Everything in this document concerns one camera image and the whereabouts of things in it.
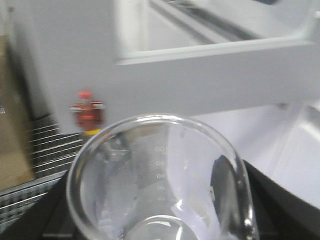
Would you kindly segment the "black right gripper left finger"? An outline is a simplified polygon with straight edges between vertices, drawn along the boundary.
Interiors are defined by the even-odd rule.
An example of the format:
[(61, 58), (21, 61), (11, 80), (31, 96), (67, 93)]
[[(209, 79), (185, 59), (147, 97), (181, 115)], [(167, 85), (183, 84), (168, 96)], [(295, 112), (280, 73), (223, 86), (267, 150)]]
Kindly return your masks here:
[(0, 234), (2, 240), (81, 240), (67, 206), (65, 173), (37, 203)]

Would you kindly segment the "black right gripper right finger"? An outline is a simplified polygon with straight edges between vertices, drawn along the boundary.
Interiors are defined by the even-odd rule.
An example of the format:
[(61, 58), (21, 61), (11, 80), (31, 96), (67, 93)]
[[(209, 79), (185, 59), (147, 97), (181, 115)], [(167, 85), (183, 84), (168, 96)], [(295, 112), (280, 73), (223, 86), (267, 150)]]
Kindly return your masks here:
[(261, 240), (318, 240), (320, 210), (244, 162)]

